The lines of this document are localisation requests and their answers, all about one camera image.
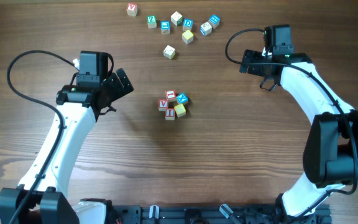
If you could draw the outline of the red A letter block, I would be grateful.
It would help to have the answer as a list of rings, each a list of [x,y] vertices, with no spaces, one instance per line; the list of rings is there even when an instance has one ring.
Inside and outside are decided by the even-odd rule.
[[[169,108],[169,102],[166,99],[161,99],[158,101],[158,110],[159,111],[166,111]]]

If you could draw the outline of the red I block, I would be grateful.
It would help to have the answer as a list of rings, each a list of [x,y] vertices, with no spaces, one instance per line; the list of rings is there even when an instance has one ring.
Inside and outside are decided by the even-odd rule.
[[[167,90],[165,96],[168,102],[174,102],[177,99],[175,90]]]
[[[175,110],[173,108],[167,108],[165,110],[165,119],[166,120],[175,120]]]

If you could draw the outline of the blue X letter block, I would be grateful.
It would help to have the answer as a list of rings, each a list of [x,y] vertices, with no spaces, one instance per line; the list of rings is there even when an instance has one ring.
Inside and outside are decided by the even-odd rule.
[[[185,105],[189,102],[189,99],[185,93],[180,93],[179,95],[176,96],[176,101],[178,105],[179,104]]]

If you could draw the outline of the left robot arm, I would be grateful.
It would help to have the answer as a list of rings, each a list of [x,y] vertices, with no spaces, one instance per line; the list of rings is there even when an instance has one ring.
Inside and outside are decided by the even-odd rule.
[[[106,52],[82,51],[70,64],[77,72],[50,108],[54,121],[34,163],[16,188],[0,191],[1,223],[119,223],[110,200],[67,200],[68,185],[82,144],[98,118],[114,111],[112,102],[134,88],[123,69],[114,69]]]

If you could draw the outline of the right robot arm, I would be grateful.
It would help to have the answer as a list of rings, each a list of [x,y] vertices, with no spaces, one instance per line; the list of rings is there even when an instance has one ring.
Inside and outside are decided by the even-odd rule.
[[[312,60],[295,53],[287,24],[263,29],[263,51],[246,50],[242,73],[273,80],[289,92],[311,123],[303,174],[277,199],[275,218],[302,222],[332,194],[352,195],[358,186],[358,110],[324,82]]]

